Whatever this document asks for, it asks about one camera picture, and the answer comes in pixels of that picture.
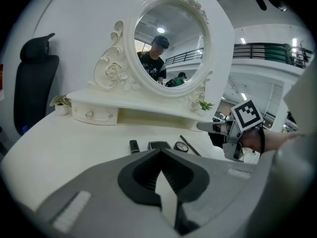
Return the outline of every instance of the black cap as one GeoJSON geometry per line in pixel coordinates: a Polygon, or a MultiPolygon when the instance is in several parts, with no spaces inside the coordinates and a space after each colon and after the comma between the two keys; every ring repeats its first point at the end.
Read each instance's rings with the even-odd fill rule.
{"type": "Polygon", "coordinates": [[[186,74],[185,74],[184,72],[180,72],[180,73],[178,74],[178,76],[179,76],[179,77],[184,77],[184,78],[187,79],[186,74]]]}
{"type": "Polygon", "coordinates": [[[158,46],[162,46],[165,49],[168,49],[169,47],[169,42],[167,40],[167,37],[163,35],[156,35],[152,41],[152,45],[155,43],[158,46]]]}

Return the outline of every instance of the man wearing cap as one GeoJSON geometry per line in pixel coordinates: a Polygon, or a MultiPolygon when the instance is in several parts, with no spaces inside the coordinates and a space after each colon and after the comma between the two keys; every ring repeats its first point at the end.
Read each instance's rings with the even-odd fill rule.
{"type": "Polygon", "coordinates": [[[172,78],[168,81],[165,86],[167,87],[175,87],[184,84],[184,79],[186,79],[186,74],[184,72],[180,72],[177,77],[172,78]]]}
{"type": "Polygon", "coordinates": [[[144,69],[155,81],[163,82],[163,79],[166,78],[165,64],[159,56],[168,49],[168,46],[169,42],[167,38],[162,35],[157,35],[152,41],[150,51],[137,53],[144,69]]]}

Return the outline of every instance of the white flower pot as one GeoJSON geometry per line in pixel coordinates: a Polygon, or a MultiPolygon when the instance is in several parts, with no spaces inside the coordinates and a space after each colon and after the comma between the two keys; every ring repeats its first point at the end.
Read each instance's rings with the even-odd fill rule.
{"type": "Polygon", "coordinates": [[[59,116],[64,116],[69,113],[69,108],[64,105],[56,105],[55,110],[59,116]]]}
{"type": "Polygon", "coordinates": [[[197,114],[201,117],[204,117],[205,115],[207,115],[207,111],[206,110],[202,110],[202,109],[198,109],[197,110],[197,114]]]}

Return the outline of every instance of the round ceiling light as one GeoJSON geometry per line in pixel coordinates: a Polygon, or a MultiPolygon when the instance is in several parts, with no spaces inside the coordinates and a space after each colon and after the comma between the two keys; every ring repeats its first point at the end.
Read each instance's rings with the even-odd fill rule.
{"type": "Polygon", "coordinates": [[[158,28],[158,32],[161,33],[161,34],[163,34],[163,33],[165,33],[165,30],[164,30],[163,28],[159,27],[159,28],[158,28]]]}

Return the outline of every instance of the potted plant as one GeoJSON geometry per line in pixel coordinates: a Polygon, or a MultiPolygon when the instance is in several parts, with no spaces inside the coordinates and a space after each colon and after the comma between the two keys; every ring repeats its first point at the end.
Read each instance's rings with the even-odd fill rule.
{"type": "Polygon", "coordinates": [[[68,114],[69,108],[71,108],[71,102],[70,99],[66,98],[66,94],[60,94],[52,99],[50,106],[55,106],[56,113],[60,116],[64,116],[68,114]]]}
{"type": "Polygon", "coordinates": [[[212,106],[214,106],[214,104],[207,103],[206,101],[199,101],[199,104],[201,108],[198,109],[198,115],[201,117],[204,117],[207,114],[207,111],[211,110],[212,106]]]}

